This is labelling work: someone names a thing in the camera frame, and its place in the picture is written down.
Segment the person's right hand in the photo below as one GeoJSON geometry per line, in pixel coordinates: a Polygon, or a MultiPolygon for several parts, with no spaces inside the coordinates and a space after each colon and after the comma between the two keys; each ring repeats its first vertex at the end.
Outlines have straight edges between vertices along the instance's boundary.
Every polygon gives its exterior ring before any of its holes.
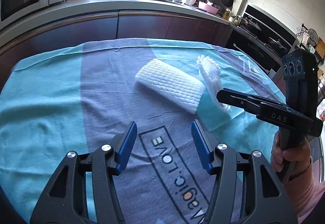
{"type": "Polygon", "coordinates": [[[298,147],[282,151],[279,132],[276,132],[271,151],[271,167],[275,172],[282,171],[284,160],[295,163],[291,177],[295,178],[306,172],[311,164],[311,149],[308,140],[304,138],[298,147]]]}

